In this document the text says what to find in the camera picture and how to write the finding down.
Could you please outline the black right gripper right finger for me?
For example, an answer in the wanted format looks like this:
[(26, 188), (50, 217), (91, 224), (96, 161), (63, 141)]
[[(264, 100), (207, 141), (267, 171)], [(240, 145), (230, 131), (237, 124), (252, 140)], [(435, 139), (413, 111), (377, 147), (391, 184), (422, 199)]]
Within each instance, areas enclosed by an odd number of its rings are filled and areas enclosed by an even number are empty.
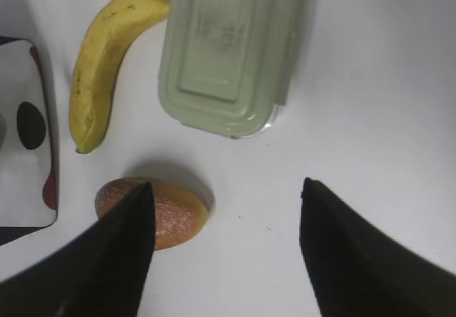
[(322, 316), (454, 316), (455, 275), (304, 180), (299, 242)]

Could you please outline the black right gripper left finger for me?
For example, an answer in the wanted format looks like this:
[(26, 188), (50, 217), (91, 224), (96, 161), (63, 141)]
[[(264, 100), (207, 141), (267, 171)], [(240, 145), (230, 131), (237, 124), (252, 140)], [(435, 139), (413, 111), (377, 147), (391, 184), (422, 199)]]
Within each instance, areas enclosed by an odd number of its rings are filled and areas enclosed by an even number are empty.
[(155, 246), (152, 187), (135, 187), (55, 254), (1, 282), (2, 316), (136, 316)]

